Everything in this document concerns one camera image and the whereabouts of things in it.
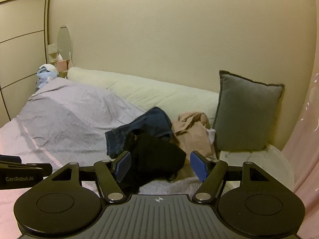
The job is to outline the dark blue denim jeans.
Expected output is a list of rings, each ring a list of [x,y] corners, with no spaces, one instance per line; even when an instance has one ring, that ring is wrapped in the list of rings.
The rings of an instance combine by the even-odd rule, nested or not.
[[[124,148],[127,135],[134,129],[142,129],[157,138],[172,138],[171,121],[159,107],[153,107],[131,123],[122,125],[105,133],[107,155],[117,158]]]

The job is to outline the blue white clothes pile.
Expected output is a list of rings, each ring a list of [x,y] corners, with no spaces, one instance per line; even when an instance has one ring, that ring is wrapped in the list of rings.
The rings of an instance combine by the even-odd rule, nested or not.
[[[37,89],[40,89],[49,81],[58,77],[58,71],[52,64],[43,64],[37,71]]]

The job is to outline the black garment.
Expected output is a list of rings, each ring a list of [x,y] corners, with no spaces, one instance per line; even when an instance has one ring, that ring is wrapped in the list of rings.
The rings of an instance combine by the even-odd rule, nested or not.
[[[187,154],[177,145],[143,129],[128,133],[124,150],[131,154],[131,166],[119,186],[128,196],[154,180],[172,181],[184,166]]]

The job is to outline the beige crumpled garment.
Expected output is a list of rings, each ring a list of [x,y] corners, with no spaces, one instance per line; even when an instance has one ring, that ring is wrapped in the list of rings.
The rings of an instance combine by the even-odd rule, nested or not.
[[[216,131],[210,127],[209,119],[203,112],[186,112],[172,122],[172,132],[176,144],[186,154],[185,164],[190,164],[192,151],[198,151],[204,157],[215,159],[213,143]]]

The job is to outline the grey pink bed cover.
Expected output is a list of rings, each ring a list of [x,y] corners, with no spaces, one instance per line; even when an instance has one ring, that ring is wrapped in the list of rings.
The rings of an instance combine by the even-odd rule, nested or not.
[[[111,159],[105,133],[146,113],[110,90],[56,78],[33,94],[1,128],[1,153],[54,170],[75,161]]]

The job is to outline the grey square cushion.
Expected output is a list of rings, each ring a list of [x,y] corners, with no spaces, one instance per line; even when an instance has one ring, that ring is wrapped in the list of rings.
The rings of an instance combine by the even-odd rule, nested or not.
[[[220,70],[220,92],[213,124],[217,151],[260,151],[269,133],[283,84],[265,84]]]

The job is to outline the cream long bolster pillow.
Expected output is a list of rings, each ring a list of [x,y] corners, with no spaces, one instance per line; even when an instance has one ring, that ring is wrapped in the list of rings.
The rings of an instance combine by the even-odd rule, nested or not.
[[[157,106],[171,120],[182,113],[197,111],[205,113],[213,124],[219,101],[216,92],[134,75],[73,67],[67,77],[78,83],[107,88],[145,111]]]

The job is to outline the pink curtain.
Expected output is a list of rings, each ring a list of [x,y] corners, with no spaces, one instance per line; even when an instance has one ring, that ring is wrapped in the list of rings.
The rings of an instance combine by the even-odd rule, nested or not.
[[[318,64],[314,66],[308,93],[282,153],[294,172],[294,193],[305,206],[299,229],[301,238],[318,238]]]

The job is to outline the pink box on nightstand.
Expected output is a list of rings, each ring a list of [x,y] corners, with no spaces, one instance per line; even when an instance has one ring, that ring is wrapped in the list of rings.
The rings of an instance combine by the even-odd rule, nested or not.
[[[68,70],[68,64],[69,64],[69,60],[62,60],[62,61],[58,61],[57,62],[57,71],[58,72],[64,72]]]

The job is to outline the clear wine glass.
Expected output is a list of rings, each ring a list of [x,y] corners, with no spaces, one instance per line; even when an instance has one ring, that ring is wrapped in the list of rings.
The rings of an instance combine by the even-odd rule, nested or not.
[[[55,44],[48,45],[49,63],[57,62],[57,48]]]

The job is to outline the cream panelled wardrobe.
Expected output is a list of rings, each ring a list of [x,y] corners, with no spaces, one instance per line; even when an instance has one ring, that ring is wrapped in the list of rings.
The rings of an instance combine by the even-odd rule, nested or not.
[[[47,63],[48,0],[1,0],[1,125],[19,114]]]

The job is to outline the oval wall mirror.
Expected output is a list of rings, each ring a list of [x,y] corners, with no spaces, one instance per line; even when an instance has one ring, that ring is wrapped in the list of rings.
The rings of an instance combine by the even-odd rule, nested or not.
[[[59,28],[57,36],[57,50],[59,54],[62,56],[63,60],[71,60],[71,36],[68,28],[65,25],[62,25]]]

